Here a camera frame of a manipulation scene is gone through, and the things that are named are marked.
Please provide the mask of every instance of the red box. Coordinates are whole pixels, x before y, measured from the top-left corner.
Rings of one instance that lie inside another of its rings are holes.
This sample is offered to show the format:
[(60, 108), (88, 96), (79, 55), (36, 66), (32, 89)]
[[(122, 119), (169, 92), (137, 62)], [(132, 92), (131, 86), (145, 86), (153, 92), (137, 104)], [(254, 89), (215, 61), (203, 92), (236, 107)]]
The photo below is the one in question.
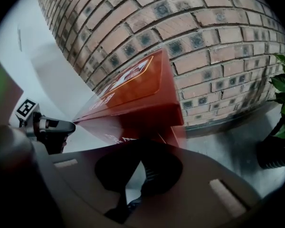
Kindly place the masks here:
[(180, 147), (185, 138), (183, 118), (166, 50), (113, 78), (74, 122), (109, 143), (149, 138)]

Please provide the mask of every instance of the concrete floor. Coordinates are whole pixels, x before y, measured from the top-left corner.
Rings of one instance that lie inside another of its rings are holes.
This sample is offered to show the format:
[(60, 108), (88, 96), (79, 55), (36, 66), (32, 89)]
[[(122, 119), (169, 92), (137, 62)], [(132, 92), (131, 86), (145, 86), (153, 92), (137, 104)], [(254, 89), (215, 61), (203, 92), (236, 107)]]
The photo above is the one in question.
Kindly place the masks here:
[(278, 106), (255, 120), (224, 133), (187, 140), (188, 150), (218, 161), (246, 180), (261, 197), (285, 181), (285, 167), (263, 170), (257, 163), (255, 146), (264, 140), (280, 119)]

